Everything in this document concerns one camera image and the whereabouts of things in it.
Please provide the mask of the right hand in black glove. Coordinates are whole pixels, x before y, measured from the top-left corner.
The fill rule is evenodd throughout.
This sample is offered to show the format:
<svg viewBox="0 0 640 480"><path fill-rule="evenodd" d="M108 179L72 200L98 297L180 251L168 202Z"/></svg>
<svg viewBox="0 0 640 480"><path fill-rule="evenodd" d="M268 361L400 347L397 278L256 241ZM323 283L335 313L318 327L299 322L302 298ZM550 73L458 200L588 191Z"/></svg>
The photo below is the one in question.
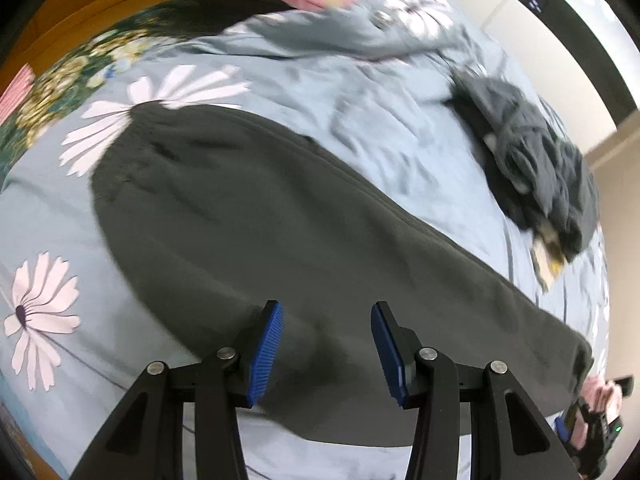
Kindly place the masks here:
<svg viewBox="0 0 640 480"><path fill-rule="evenodd" d="M612 380L606 382L600 375L588 376L582 384L580 396L585 400L589 413L603 414L607 425L620 416L623 391ZM577 410L572 436L570 437L570 444L576 450L581 450L585 447L588 429L588 422L585 421L582 412Z"/></svg>

